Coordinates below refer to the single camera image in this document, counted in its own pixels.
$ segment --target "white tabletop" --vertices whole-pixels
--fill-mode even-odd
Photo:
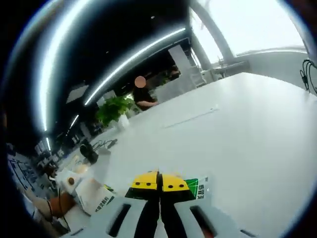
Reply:
[[[92,143],[118,139],[103,174],[114,190],[126,191],[153,169],[207,175],[212,205],[243,229],[278,237],[316,187],[316,122],[314,95],[240,73],[151,108],[124,132],[110,130]]]

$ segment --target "white vase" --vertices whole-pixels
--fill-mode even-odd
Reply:
[[[116,127],[118,130],[122,131],[129,126],[130,122],[126,114],[123,114],[119,117]]]

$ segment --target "green plant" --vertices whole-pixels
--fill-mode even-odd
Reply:
[[[97,112],[97,119],[102,122],[104,126],[114,120],[118,122],[119,117],[133,106],[132,99],[124,97],[114,97],[106,99],[105,103],[99,108]]]

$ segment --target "black shirt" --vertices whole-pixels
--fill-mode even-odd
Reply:
[[[135,103],[141,102],[141,101],[146,101],[146,102],[150,102],[150,103],[155,102],[155,100],[150,96],[149,90],[147,88],[135,87],[133,90],[133,98],[134,98]],[[140,106],[140,105],[137,105],[137,106],[143,111],[150,108],[150,107],[144,107],[144,106]]]

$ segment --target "black ceiling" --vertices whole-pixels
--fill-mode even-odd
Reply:
[[[15,34],[11,34],[7,45],[12,47],[17,39],[17,32],[38,9],[43,1],[27,1],[28,9],[19,9],[20,20]],[[57,121],[49,131],[49,136],[56,136],[68,129],[76,114],[83,110],[83,99],[65,104],[71,88],[80,83],[90,85],[87,93],[97,86],[101,78],[115,64],[124,58],[127,52],[154,36],[162,35],[168,29],[179,25],[188,28],[188,6],[184,0],[112,0],[99,2],[99,8],[92,15],[83,17],[83,24],[75,26],[72,34],[68,34],[67,48],[59,56],[58,72],[54,74],[53,111],[51,116]],[[37,130],[38,111],[33,110],[36,98],[36,80],[34,70],[41,66],[37,61],[37,52],[40,42],[43,42],[45,30],[55,24],[58,14],[64,8],[58,8],[50,19],[39,28],[36,34],[19,53],[6,88],[5,108],[8,117],[8,139],[26,154],[33,152],[35,144],[43,134]],[[182,41],[182,47],[189,47],[188,41]],[[122,87],[134,80],[135,75],[156,73],[164,70],[173,61],[168,52],[161,51],[145,60],[137,67],[122,75],[111,88],[117,94],[129,91],[131,86]]]

